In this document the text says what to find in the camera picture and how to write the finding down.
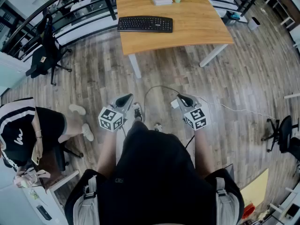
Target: sneaker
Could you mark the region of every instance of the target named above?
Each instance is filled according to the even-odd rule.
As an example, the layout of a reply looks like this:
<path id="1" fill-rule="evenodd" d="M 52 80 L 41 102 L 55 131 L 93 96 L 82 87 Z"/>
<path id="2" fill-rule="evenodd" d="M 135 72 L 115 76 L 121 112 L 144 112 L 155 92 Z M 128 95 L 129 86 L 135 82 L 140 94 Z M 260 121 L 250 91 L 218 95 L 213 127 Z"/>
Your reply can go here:
<path id="1" fill-rule="evenodd" d="M 90 127 L 87 123 L 83 124 L 82 126 L 82 134 L 85 136 L 90 142 L 94 140 L 94 135 L 90 130 Z"/>
<path id="2" fill-rule="evenodd" d="M 141 105 L 139 103 L 134 103 L 132 107 L 133 111 L 135 112 L 135 119 L 140 118 L 141 122 L 144 122 Z"/>
<path id="3" fill-rule="evenodd" d="M 154 125 L 154 130 L 158 131 L 158 132 L 162 132 L 163 131 L 163 126 L 158 122 Z"/>
<path id="4" fill-rule="evenodd" d="M 81 106 L 76 105 L 76 104 L 70 104 L 69 109 L 72 112 L 77 111 L 82 116 L 84 116 L 86 114 L 86 111 L 85 111 L 84 107 L 81 107 Z"/>

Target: white stripe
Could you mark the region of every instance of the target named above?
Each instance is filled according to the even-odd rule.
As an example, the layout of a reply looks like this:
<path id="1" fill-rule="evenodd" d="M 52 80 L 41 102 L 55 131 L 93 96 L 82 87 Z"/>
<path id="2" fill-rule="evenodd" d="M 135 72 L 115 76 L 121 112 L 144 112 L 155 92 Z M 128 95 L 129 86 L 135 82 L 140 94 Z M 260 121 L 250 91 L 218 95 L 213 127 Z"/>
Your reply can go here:
<path id="1" fill-rule="evenodd" d="M 3 133 L 3 130 L 4 130 L 5 125 L 7 125 L 9 122 L 15 121 L 15 120 L 20 119 L 20 118 L 22 118 L 22 117 L 25 117 L 25 116 L 28 115 L 28 114 L 31 114 L 31 115 L 34 116 L 35 113 L 36 113 L 35 111 L 28 110 L 28 111 L 24 111 L 24 112 L 22 112 L 22 113 L 19 113 L 19 114 L 15 115 L 15 116 L 12 116 L 12 117 L 10 117 L 10 118 L 6 118 L 6 119 L 2 122 L 2 124 L 1 124 L 1 127 L 0 127 L 0 134 Z M 3 143 L 3 145 L 4 145 L 3 150 L 5 150 L 5 149 L 6 149 L 6 144 L 5 144 L 5 142 Z"/>
<path id="2" fill-rule="evenodd" d="M 5 158 L 5 160 L 8 161 L 8 163 L 9 163 L 10 165 L 12 165 L 15 169 L 18 169 L 17 164 L 15 164 L 12 160 L 10 160 L 10 159 L 6 156 L 6 154 L 5 154 L 4 151 L 2 151 L 2 155 L 3 155 L 3 157 Z"/>
<path id="3" fill-rule="evenodd" d="M 3 139 L 3 137 L 0 135 L 0 142 L 3 144 L 3 150 L 6 148 L 6 143 L 5 143 L 5 141 L 4 141 L 4 139 Z"/>
<path id="4" fill-rule="evenodd" d="M 35 108 L 34 99 L 26 99 L 21 101 L 15 101 L 12 103 L 5 104 L 3 107 L 0 108 L 0 119 L 2 119 L 5 115 L 10 112 L 25 108 L 25 107 L 32 107 Z"/>

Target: black office chair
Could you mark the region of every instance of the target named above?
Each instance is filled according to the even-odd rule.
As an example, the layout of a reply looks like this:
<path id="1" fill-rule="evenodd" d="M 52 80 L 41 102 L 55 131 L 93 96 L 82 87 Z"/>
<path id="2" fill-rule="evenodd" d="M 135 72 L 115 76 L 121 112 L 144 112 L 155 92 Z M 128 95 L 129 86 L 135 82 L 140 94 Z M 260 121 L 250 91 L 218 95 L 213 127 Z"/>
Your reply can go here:
<path id="1" fill-rule="evenodd" d="M 271 119 L 267 119 L 267 122 L 270 122 L 273 128 L 273 134 L 267 138 L 262 138 L 262 141 L 269 140 L 273 138 L 271 149 L 267 149 L 267 152 L 273 150 L 274 144 L 278 142 L 279 149 L 281 153 L 290 152 L 298 160 L 300 160 L 300 140 L 296 137 L 292 138 L 292 129 L 297 128 L 299 131 L 300 128 L 300 118 L 298 118 L 298 124 L 292 124 L 291 116 L 287 116 L 283 119 L 279 126 L 279 120 L 276 120 L 276 125 L 274 125 Z"/>
<path id="2" fill-rule="evenodd" d="M 65 147 L 66 143 L 67 143 L 67 141 L 65 141 L 65 142 L 61 143 L 60 145 L 55 146 L 53 148 L 57 165 L 58 165 L 60 171 L 62 171 L 62 172 L 65 171 L 66 166 L 69 165 L 69 163 L 66 163 L 66 161 L 65 161 L 64 152 L 66 152 L 69 155 L 74 156 L 76 158 L 83 158 L 83 153 L 82 152 L 80 152 L 79 154 L 76 154 L 76 153 L 72 152 L 71 150 L 69 150 Z"/>
<path id="3" fill-rule="evenodd" d="M 39 75 L 46 75 L 47 71 L 51 69 L 51 85 L 56 86 L 56 83 L 53 82 L 53 76 L 54 71 L 57 71 L 57 67 L 72 72 L 72 69 L 57 64 L 66 52 L 70 53 L 72 50 L 66 49 L 62 52 L 61 45 L 52 33 L 51 15 L 46 14 L 37 26 L 35 40 L 39 41 L 42 46 L 33 52 L 31 68 L 26 72 L 26 76 L 30 75 L 31 78 L 35 78 Z"/>

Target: person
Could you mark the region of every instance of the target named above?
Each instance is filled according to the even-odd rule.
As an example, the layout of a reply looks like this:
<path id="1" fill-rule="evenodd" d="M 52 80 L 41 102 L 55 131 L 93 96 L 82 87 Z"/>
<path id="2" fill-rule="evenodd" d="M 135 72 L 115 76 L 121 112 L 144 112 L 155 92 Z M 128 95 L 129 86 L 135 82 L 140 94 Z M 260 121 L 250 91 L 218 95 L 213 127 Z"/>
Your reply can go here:
<path id="1" fill-rule="evenodd" d="M 244 210 L 240 190 L 225 169 L 214 171 L 211 150 L 203 129 L 195 131 L 195 167 L 179 139 L 148 130 L 141 106 L 133 105 L 135 121 L 124 141 L 116 165 L 116 132 L 107 132 L 97 170 L 88 169 L 71 192 L 65 214 L 74 221 L 74 204 L 88 180 L 96 175 L 100 225 L 216 224 L 216 178 L 239 200 L 239 220 Z"/>
<path id="2" fill-rule="evenodd" d="M 86 113 L 78 105 L 70 105 L 69 109 L 81 115 Z M 89 141 L 94 139 L 88 124 L 81 125 L 60 112 L 36 107 L 32 97 L 0 107 L 0 157 L 17 173 L 31 160 L 33 149 L 42 158 L 44 151 L 79 134 Z"/>

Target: red object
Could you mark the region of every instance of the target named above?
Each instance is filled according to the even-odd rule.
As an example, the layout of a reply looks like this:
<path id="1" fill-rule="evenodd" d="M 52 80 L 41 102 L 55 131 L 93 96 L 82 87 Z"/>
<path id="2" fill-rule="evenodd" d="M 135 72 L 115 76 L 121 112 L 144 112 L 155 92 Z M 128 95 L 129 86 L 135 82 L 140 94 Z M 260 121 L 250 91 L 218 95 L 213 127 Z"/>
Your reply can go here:
<path id="1" fill-rule="evenodd" d="M 242 219 L 248 218 L 255 210 L 253 203 L 250 203 L 247 207 L 244 208 L 244 213 Z"/>

